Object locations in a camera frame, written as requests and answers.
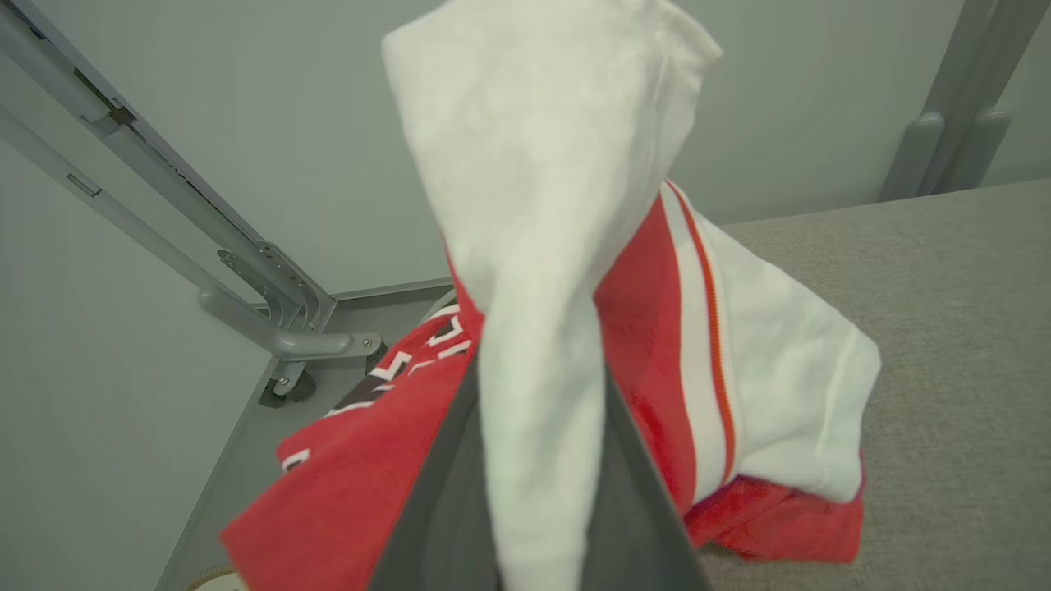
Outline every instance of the red fabric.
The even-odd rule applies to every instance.
[[[858,549],[860,494],[834,505],[738,477],[694,505],[698,458],[679,370],[682,302],[661,207],[658,199],[595,302],[606,362],[692,539],[715,541],[747,558],[849,562]],[[252,591],[368,586],[481,333],[485,318],[454,281],[461,333],[434,343],[431,337],[451,319],[442,317],[399,341],[379,364],[389,382],[376,371],[370,378],[388,390],[291,435],[279,460],[306,450],[309,456],[222,532]],[[442,356],[453,347],[467,350]]]
[[[849,563],[861,542],[861,493],[837,505],[738,476],[683,517],[696,546],[715,542],[743,558]]]

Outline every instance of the orange stripe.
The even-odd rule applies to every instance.
[[[712,381],[716,388],[716,402],[719,405],[719,419],[722,420],[723,434],[726,437],[726,458],[723,465],[722,484],[729,480],[730,470],[734,467],[734,456],[737,453],[737,437],[734,436],[734,416],[729,410],[729,400],[726,398],[726,381],[723,379],[722,368],[722,345],[719,339],[719,318],[716,307],[716,286],[712,281],[712,264],[708,256],[704,251],[704,244],[701,242],[701,235],[697,232],[697,224],[694,222],[693,211],[686,205],[686,200],[679,193],[679,189],[672,183],[667,183],[675,191],[675,197],[679,199],[679,207],[682,209],[682,217],[686,219],[689,226],[689,237],[694,240],[694,248],[701,260],[701,273],[704,276],[704,295],[708,306],[708,342],[712,351]]]

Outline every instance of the fabric fold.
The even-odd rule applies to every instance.
[[[523,573],[511,591],[576,589],[563,565],[585,552],[603,424],[592,297],[720,55],[663,0],[452,0],[384,40],[428,201],[487,315],[487,489],[500,566]],[[550,573],[531,582],[538,561]]]

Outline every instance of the gray felt surface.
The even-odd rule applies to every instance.
[[[1051,589],[1051,181],[727,230],[870,334],[884,367],[854,564],[706,547],[713,587]]]

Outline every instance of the white stripe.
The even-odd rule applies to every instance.
[[[329,416],[335,416],[336,414],[343,414],[344,412],[347,412],[349,410],[356,410],[358,408],[368,408],[368,407],[372,406],[372,403],[373,403],[373,401],[355,402],[354,404],[348,404],[347,406],[345,406],[343,408],[333,408],[332,410],[326,412],[325,416],[322,416],[322,419],[328,419]]]
[[[421,362],[417,363],[416,365],[414,365],[414,366],[412,366],[412,367],[409,368],[409,375],[412,375],[412,372],[416,371],[420,367],[427,367],[427,366],[431,365],[432,363],[434,363],[436,361],[438,361],[438,360],[433,360],[432,359],[432,360],[421,361]]]
[[[376,378],[382,378],[390,382],[391,380],[394,379],[395,375],[397,375],[397,370],[401,369],[401,366],[409,363],[410,361],[412,361],[411,354],[405,351],[398,351],[394,355],[394,361],[391,362],[390,367],[388,367],[387,369],[384,369],[382,367],[375,367],[373,368],[372,371],[369,372],[369,375],[375,375]]]
[[[470,348],[471,348],[471,342],[470,341],[463,341],[462,343],[458,343],[456,345],[453,345],[452,347],[449,347],[448,349],[446,349],[446,350],[441,351],[440,353],[438,353],[438,359],[446,359],[446,358],[448,358],[450,355],[455,355],[456,353],[458,353],[460,351],[466,351],[466,350],[468,350]]]
[[[694,439],[694,456],[697,463],[694,503],[697,503],[715,492],[721,484],[726,441],[712,382],[707,301],[701,262],[675,192],[662,185],[660,197],[679,268],[679,373],[682,376],[682,394],[689,432]]]
[[[303,451],[296,451],[292,455],[289,455],[288,457],[286,457],[285,460],[282,461],[282,463],[281,463],[281,471],[282,472],[287,472],[288,468],[292,464],[295,464],[296,462],[306,462],[306,460],[308,457],[310,457],[310,450],[309,449],[304,449]]]
[[[697,235],[701,239],[704,251],[708,254],[708,266],[712,268],[712,283],[716,292],[716,321],[719,323],[719,340],[721,345],[721,359],[723,366],[723,387],[726,389],[726,402],[729,405],[730,421],[734,423],[734,466],[730,468],[730,480],[737,475],[741,467],[741,458],[744,457],[744,448],[741,443],[744,441],[741,429],[744,424],[738,419],[741,416],[741,400],[738,398],[737,371],[734,368],[734,334],[729,329],[730,308],[727,305],[726,287],[723,282],[723,272],[719,262],[719,250],[713,244],[713,239],[718,236],[726,237],[712,222],[704,219],[697,211],[693,211],[694,223],[697,225]]]
[[[446,341],[452,339],[453,337],[458,337],[458,335],[460,335],[460,334],[463,333],[463,327],[460,326],[459,317],[458,315],[453,317],[451,322],[452,322],[452,325],[453,325],[452,329],[450,329],[449,332],[446,332],[445,334],[442,334],[440,337],[437,335],[437,334],[435,334],[434,337],[431,337],[430,339],[428,339],[427,340],[427,346],[428,347],[433,347],[433,346],[435,346],[437,344],[445,343]]]
[[[427,320],[431,321],[431,320],[434,320],[434,319],[436,319],[438,317],[444,317],[444,315],[449,315],[449,314],[455,314],[457,312],[459,312],[459,304],[452,304],[451,306],[446,306],[446,307],[439,309],[438,311],[434,312],[433,314],[431,314],[431,318],[429,318]]]

